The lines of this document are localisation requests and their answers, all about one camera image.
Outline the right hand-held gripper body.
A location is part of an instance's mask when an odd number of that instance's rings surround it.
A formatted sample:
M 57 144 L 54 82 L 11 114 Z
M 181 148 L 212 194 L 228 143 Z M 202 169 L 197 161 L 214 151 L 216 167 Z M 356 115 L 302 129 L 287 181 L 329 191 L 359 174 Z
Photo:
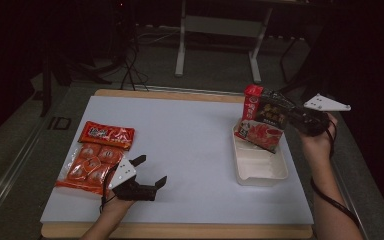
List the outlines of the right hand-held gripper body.
M 299 123 L 293 126 L 307 136 L 320 135 L 328 128 L 328 112 L 351 110 L 349 104 L 340 103 L 321 94 L 316 94 L 301 106 L 294 108 L 299 110 L 300 117 Z

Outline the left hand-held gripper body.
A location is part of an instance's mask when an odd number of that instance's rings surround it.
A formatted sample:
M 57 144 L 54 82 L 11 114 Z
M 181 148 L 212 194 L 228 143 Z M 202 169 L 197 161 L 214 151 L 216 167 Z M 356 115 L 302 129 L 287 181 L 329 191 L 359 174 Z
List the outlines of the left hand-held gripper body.
M 121 200 L 154 201 L 156 192 L 154 186 L 140 185 L 136 182 L 136 167 L 130 160 L 123 159 L 115 169 L 108 188 Z

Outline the red and black food packet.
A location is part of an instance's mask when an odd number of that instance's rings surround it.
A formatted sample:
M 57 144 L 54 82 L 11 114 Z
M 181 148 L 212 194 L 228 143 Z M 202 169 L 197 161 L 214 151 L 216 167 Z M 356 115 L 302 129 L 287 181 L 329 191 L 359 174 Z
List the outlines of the red and black food packet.
M 244 95 L 242 117 L 234 134 L 275 153 L 294 104 L 282 94 L 255 84 L 247 86 Z

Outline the orange multi-sachet packet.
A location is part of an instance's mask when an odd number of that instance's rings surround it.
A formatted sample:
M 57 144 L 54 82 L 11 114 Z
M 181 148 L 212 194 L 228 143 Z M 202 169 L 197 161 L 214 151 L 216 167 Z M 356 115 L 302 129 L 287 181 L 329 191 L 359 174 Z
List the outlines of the orange multi-sachet packet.
M 105 178 L 132 147 L 134 135 L 134 128 L 87 121 L 78 139 L 80 146 L 56 185 L 102 194 Z

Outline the white plastic container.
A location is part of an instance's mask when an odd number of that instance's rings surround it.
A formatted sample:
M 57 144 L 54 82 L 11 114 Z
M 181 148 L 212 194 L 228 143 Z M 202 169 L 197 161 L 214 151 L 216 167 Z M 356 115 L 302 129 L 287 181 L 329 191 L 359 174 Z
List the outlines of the white plastic container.
M 272 187 L 286 180 L 289 172 L 282 148 L 284 135 L 272 153 L 237 137 L 239 124 L 232 128 L 237 182 L 243 186 Z

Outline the person's left hand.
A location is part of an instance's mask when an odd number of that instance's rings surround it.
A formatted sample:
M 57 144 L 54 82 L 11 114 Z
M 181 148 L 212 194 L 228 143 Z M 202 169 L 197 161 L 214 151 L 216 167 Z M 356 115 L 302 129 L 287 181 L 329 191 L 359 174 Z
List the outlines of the person's left hand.
M 123 218 L 133 206 L 134 201 L 121 200 L 112 191 L 108 193 L 101 210 L 104 215 L 113 215 Z

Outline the person's right hand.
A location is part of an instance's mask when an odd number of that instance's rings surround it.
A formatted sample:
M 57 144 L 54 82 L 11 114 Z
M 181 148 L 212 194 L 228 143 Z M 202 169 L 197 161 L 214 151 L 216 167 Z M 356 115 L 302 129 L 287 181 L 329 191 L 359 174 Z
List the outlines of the person's right hand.
M 334 142 L 337 136 L 337 119 L 330 113 L 328 128 L 320 135 L 307 136 L 299 132 L 304 156 L 310 165 L 326 164 L 334 152 Z

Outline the black stand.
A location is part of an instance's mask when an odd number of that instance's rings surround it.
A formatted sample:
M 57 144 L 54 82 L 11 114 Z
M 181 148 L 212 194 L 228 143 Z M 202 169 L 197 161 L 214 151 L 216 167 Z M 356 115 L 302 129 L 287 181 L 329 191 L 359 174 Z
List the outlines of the black stand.
M 310 25 L 300 29 L 300 36 L 310 47 L 310 51 L 304 60 L 303 65 L 298 72 L 291 78 L 290 82 L 279 92 L 294 107 L 301 106 L 316 94 L 325 95 L 328 93 L 329 81 L 332 75 L 332 56 L 330 50 L 324 45 L 322 36 L 322 27 Z M 301 95 L 301 104 L 297 104 L 288 99 L 286 95 L 298 88 L 304 87 L 304 93 Z
M 41 116 L 45 116 L 52 105 L 51 77 L 54 77 L 60 85 L 69 86 L 72 82 L 69 69 L 73 69 L 75 72 L 80 73 L 95 83 L 109 84 L 109 81 L 100 78 L 92 70 L 81 66 L 62 53 L 51 49 L 45 49 L 42 56 L 42 91 L 40 94 L 42 100 Z

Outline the white board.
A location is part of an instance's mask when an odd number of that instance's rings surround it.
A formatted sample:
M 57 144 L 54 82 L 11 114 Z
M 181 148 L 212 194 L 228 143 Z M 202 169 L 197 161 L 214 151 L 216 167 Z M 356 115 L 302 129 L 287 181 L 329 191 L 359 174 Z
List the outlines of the white board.
M 310 224 L 313 217 L 295 165 L 272 187 L 236 180 L 232 128 L 243 104 L 128 97 L 90 98 L 84 122 L 132 127 L 127 158 L 146 156 L 137 182 L 167 180 L 155 200 L 129 210 L 127 223 Z

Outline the white metal stand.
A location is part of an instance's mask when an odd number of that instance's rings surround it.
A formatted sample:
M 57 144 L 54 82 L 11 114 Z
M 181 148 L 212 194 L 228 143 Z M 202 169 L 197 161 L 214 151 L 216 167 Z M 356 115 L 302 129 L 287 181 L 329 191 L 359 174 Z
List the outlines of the white metal stand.
M 214 18 L 189 15 L 186 13 L 187 0 L 181 1 L 180 17 L 180 38 L 177 54 L 177 61 L 174 75 L 182 77 L 184 72 L 184 62 L 186 53 L 185 36 L 187 32 L 208 33 L 218 35 L 228 35 L 237 37 L 254 37 L 256 42 L 252 50 L 248 52 L 248 59 L 251 68 L 253 81 L 260 83 L 262 81 L 258 65 L 258 54 L 262 41 L 272 15 L 273 8 L 268 7 L 263 14 L 261 22 L 234 20 L 225 18 Z

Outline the black rectangular floor bracket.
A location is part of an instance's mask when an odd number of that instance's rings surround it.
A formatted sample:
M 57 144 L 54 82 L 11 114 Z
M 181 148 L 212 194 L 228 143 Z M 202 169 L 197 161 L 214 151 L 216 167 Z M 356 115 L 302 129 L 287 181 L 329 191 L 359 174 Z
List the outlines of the black rectangular floor bracket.
M 48 124 L 48 130 L 68 130 L 72 120 L 66 117 L 53 117 Z

